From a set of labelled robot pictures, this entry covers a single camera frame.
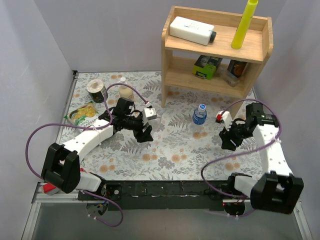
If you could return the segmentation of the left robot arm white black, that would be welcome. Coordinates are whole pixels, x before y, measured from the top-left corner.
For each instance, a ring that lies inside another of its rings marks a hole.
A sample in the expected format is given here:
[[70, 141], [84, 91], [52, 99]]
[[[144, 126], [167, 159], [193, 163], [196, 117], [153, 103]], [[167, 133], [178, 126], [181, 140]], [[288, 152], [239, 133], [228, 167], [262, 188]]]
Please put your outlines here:
[[121, 130], [132, 131], [139, 143], [153, 141], [153, 127], [149, 121], [156, 119], [157, 113], [149, 102], [145, 105], [142, 111], [136, 110], [132, 100], [121, 97], [115, 107], [95, 120], [90, 130], [84, 130], [63, 144], [51, 144], [42, 168], [42, 179], [66, 194], [74, 190], [88, 191], [95, 200], [103, 199], [107, 193], [105, 180], [82, 170], [80, 163], [95, 147]]

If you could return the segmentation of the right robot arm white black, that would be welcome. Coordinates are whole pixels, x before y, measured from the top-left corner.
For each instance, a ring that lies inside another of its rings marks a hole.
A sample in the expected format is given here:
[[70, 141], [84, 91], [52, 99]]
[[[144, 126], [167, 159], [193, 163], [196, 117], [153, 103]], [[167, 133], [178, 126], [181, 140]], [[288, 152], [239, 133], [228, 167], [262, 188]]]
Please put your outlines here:
[[261, 103], [246, 106], [246, 118], [232, 118], [220, 111], [216, 122], [224, 123], [219, 133], [222, 149], [235, 151], [243, 140], [254, 138], [260, 154], [262, 176], [255, 180], [244, 173], [232, 173], [227, 179], [226, 192], [232, 199], [241, 195], [250, 199], [253, 209], [291, 214], [304, 188], [302, 178], [294, 176], [285, 159], [277, 137], [280, 123], [276, 116], [264, 112]]

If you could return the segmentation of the clear plastic bottle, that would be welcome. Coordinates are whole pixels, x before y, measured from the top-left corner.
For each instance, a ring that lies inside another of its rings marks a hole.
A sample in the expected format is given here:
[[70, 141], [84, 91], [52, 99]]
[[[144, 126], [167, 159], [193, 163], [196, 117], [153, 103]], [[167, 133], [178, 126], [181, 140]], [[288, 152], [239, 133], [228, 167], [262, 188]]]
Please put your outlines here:
[[157, 109], [156, 110], [156, 118], [148, 120], [149, 125], [152, 127], [152, 133], [156, 133], [159, 131], [160, 126], [161, 126], [161, 122], [162, 122], [162, 116], [164, 114], [164, 110], [163, 109]]

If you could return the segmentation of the blue label water bottle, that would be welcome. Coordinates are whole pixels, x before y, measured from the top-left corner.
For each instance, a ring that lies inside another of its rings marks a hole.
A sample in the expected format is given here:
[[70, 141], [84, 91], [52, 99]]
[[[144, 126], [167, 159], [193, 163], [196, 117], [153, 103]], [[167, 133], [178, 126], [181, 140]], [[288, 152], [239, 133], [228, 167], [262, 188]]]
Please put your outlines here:
[[192, 115], [192, 124], [191, 124], [191, 130], [193, 132], [199, 132], [201, 131], [202, 127], [204, 126], [204, 123], [207, 119], [207, 106], [206, 110], [204, 112], [200, 112], [198, 110], [198, 107], [196, 107], [193, 111]]

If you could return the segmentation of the blue bottle cap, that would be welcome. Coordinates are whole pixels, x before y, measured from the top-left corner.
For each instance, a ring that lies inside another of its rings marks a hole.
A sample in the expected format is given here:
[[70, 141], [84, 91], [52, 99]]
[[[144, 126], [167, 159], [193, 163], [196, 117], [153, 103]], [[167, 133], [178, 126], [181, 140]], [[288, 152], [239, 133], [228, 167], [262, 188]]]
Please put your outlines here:
[[198, 111], [199, 112], [204, 112], [206, 110], [206, 105], [205, 104], [200, 104], [199, 106], [198, 106]]

